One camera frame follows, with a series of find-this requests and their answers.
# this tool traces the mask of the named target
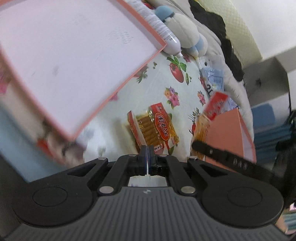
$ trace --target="plush toy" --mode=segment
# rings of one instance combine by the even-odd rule
[[[187,16],[174,13],[168,6],[159,6],[155,14],[176,35],[185,52],[194,58],[206,54],[207,40]]]

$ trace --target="flower print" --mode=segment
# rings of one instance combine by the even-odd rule
[[[174,107],[176,107],[177,105],[180,105],[178,95],[175,95],[175,94],[172,95],[169,100],[172,102],[172,105]]]
[[[117,101],[118,100],[117,94],[118,94],[118,92],[115,95],[113,95],[109,101]]]
[[[186,63],[191,63],[190,55],[182,51],[183,59],[186,61]]]
[[[202,106],[204,106],[206,104],[204,94],[201,91],[198,91],[197,96],[200,99],[200,103],[202,104]]]
[[[170,98],[170,91],[168,89],[165,90],[164,94],[168,99]]]
[[[175,94],[175,89],[173,89],[172,87],[169,88],[170,94],[174,95]]]
[[[148,65],[145,65],[143,68],[141,68],[135,75],[134,77],[137,78],[137,82],[140,83],[143,79],[147,78],[147,69]]]
[[[180,105],[178,93],[172,87],[166,88],[164,95],[168,99],[167,103],[172,107],[172,109]]]

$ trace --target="black fabric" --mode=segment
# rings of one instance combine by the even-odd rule
[[[285,197],[285,207],[289,207],[296,199],[296,144],[281,151],[276,157],[272,172],[282,177],[281,193]]]
[[[194,18],[207,26],[220,39],[225,63],[232,71],[234,78],[239,82],[242,81],[244,77],[242,65],[234,54],[230,40],[226,38],[226,29],[223,18],[213,12],[207,12],[195,0],[189,0],[189,4]]]

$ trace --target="red snack package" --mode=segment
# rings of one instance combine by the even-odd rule
[[[128,113],[128,122],[138,146],[152,145],[156,154],[162,154],[179,142],[171,119],[162,103],[149,107],[144,115]]]
[[[190,146],[195,140],[199,140],[202,142],[206,141],[210,122],[213,121],[218,114],[220,114],[220,111],[227,99],[228,95],[222,92],[216,91],[212,95],[211,100],[207,104],[203,113],[198,117],[198,119],[195,120],[196,128]],[[196,152],[192,148],[190,148],[190,155],[197,156],[200,160],[203,160],[203,158],[205,157],[203,154]]]

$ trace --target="metal screw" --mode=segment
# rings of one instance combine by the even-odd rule
[[[104,194],[110,194],[110,193],[113,193],[114,188],[110,186],[103,186],[103,187],[100,187],[99,191]]]
[[[192,186],[184,186],[181,188],[181,192],[186,194],[192,194],[195,192],[195,188]]]

